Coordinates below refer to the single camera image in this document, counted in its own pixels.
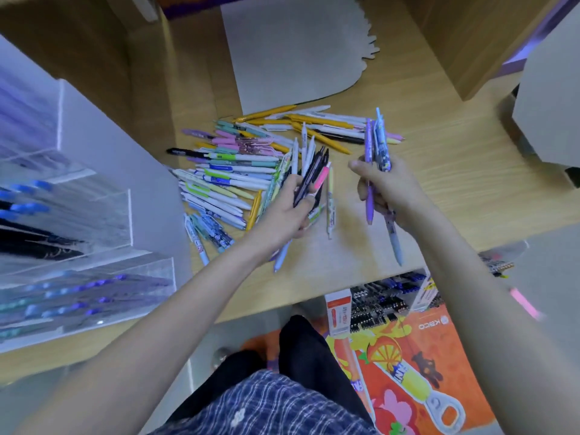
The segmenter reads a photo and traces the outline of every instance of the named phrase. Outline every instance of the leg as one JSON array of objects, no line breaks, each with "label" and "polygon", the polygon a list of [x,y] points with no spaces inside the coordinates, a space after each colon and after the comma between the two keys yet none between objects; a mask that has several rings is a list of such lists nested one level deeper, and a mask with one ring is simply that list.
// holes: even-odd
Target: leg
[{"label": "leg", "polygon": [[372,424],[358,394],[350,384],[323,336],[305,317],[294,315],[280,331],[280,374],[320,392],[351,414]]},{"label": "leg", "polygon": [[226,358],[198,389],[169,417],[167,423],[192,418],[225,391],[266,368],[266,362],[256,351],[239,351]]}]

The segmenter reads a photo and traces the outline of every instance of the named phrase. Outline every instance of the white pen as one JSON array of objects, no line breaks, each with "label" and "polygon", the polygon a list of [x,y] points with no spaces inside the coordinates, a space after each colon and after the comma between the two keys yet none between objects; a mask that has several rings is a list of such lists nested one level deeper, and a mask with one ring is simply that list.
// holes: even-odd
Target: white pen
[{"label": "white pen", "polygon": [[279,162],[279,157],[273,155],[250,155],[250,154],[221,154],[206,153],[206,157],[214,160],[250,160],[251,162]]},{"label": "white pen", "polygon": [[198,163],[197,166],[224,172],[253,172],[261,174],[273,174],[276,172],[275,167],[262,167],[262,166],[228,166],[228,165],[210,165],[208,163]]},{"label": "white pen", "polygon": [[337,134],[338,136],[354,137],[364,140],[364,131],[358,130],[347,130],[345,128],[337,128],[336,126],[330,125],[307,125],[311,130],[322,131],[323,133]]},{"label": "white pen", "polygon": [[209,257],[205,251],[204,244],[199,239],[195,228],[193,227],[192,219],[189,218],[189,215],[184,213],[183,218],[185,220],[185,231],[189,236],[189,240],[195,245],[197,248],[197,252],[199,253],[199,257],[201,258],[201,262],[203,263],[204,267],[209,264]]},{"label": "white pen", "polygon": [[314,143],[314,136],[310,139],[310,144],[308,145],[308,152],[306,153],[306,170],[310,167],[312,159],[314,158],[314,152],[316,150],[316,144]]},{"label": "white pen", "polygon": [[196,171],[196,173],[199,173],[198,176],[202,177],[206,182],[225,186],[235,186],[242,189],[249,189],[250,191],[266,190],[268,189],[268,186],[271,183],[270,181],[268,182],[267,185],[263,185],[254,182],[242,182],[240,180],[230,180],[230,179],[222,179],[220,177],[207,176],[204,175],[204,173],[201,171]]},{"label": "white pen", "polygon": [[216,200],[223,201],[224,203],[228,203],[229,205],[235,206],[236,208],[245,209],[246,211],[249,211],[252,208],[249,204],[247,204],[240,198],[226,197],[225,195],[218,194],[217,192],[204,189],[201,186],[196,186],[194,184],[189,184],[186,182],[180,183],[179,186],[185,192],[189,192],[190,194],[194,194],[196,196],[205,195],[207,197],[213,197]]},{"label": "white pen", "polygon": [[292,174],[298,174],[298,139],[294,139],[294,147],[292,148]]},{"label": "white pen", "polygon": [[265,184],[268,186],[270,184],[269,180],[264,179],[255,179],[254,177],[245,176],[242,174],[234,174],[233,172],[225,172],[225,171],[216,171],[215,169],[204,169],[204,168],[197,168],[198,171],[203,171],[206,175],[211,177],[217,177],[220,179],[230,179],[230,180],[239,180],[241,182],[250,182],[256,184]]},{"label": "white pen", "polygon": [[267,134],[268,136],[270,136],[271,138],[276,140],[276,143],[279,143],[280,145],[283,145],[287,148],[292,148],[292,140],[290,140],[289,138],[286,138],[284,136],[280,136],[279,134],[274,134],[271,133],[270,131],[266,131],[264,130],[264,128],[260,128],[256,125],[252,125],[249,124],[247,122],[240,122],[239,124],[237,124],[243,128],[250,128],[250,130],[255,130],[255,131],[260,131],[262,133]]},{"label": "white pen", "polygon": [[195,197],[199,198],[200,200],[203,200],[211,205],[214,205],[217,208],[220,208],[222,211],[226,211],[228,213],[231,213],[232,215],[236,215],[236,217],[243,216],[243,211],[240,208],[235,208],[234,206],[229,205],[228,203],[224,203],[223,201],[219,201],[219,200],[216,200],[215,198],[208,197],[207,195],[201,195],[201,194],[196,194]]},{"label": "white pen", "polygon": [[345,116],[342,114],[332,114],[332,113],[322,113],[320,111],[313,111],[312,115],[315,117],[328,119],[329,121],[340,121],[346,122],[347,124],[364,125],[366,124],[366,118],[360,118],[358,116]]},{"label": "white pen", "polygon": [[326,111],[330,108],[330,105],[317,105],[316,107],[304,108],[304,109],[293,109],[291,111],[285,111],[283,113],[275,113],[271,114],[266,119],[281,119],[286,114],[308,114],[308,113],[316,113],[321,111]]},{"label": "white pen", "polygon": [[195,203],[198,206],[201,206],[202,208],[206,208],[214,213],[217,213],[219,216],[221,216],[229,221],[232,221],[233,223],[243,224],[245,226],[245,221],[242,223],[242,219],[240,219],[240,217],[232,215],[229,212],[223,211],[222,209],[217,208],[213,204],[210,204],[207,201],[202,200],[201,198],[195,197],[194,195],[188,194],[186,192],[182,192],[182,196],[185,198],[185,200],[190,201],[192,203]]}]

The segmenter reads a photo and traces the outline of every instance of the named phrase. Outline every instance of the floor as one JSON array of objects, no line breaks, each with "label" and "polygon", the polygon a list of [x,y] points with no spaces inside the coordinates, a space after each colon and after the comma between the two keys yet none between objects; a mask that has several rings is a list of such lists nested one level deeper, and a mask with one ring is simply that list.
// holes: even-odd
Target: floor
[{"label": "floor", "polygon": [[[580,335],[566,331],[580,325],[577,314],[580,292],[576,288],[580,224],[537,235],[528,243],[530,249],[518,259],[516,267],[507,272],[507,281],[517,286],[546,315],[540,326],[580,368]],[[320,301],[308,307],[320,311]],[[290,307],[285,307],[213,326],[141,433],[146,434],[162,424],[193,388],[207,379],[215,350],[220,347],[235,349],[250,337],[278,329],[290,314]],[[50,395],[59,380],[80,366],[82,364],[39,373],[0,389],[0,435],[11,434],[19,421]],[[492,424],[465,433],[501,435],[502,431],[497,424]]]}]

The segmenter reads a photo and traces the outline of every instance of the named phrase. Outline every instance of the cartoon illustration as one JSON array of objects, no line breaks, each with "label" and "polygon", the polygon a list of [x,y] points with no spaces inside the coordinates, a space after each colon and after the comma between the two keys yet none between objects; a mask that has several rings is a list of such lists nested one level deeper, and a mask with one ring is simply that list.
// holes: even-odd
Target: cartoon illustration
[{"label": "cartoon illustration", "polygon": [[423,357],[423,351],[419,351],[411,360],[419,367],[419,373],[431,382],[435,389],[439,389],[439,382],[443,381],[443,375],[437,372],[435,360]]}]

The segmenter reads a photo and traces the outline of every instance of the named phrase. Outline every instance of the purple pen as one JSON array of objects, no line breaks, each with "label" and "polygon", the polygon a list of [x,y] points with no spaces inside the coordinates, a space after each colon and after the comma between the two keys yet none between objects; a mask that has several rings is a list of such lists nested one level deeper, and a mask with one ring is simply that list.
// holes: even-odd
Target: purple pen
[{"label": "purple pen", "polygon": [[[372,123],[370,119],[366,120],[364,132],[364,161],[372,164]],[[368,182],[368,195],[366,196],[366,222],[371,225],[372,218],[375,214],[375,200],[373,196],[373,186]]]}]

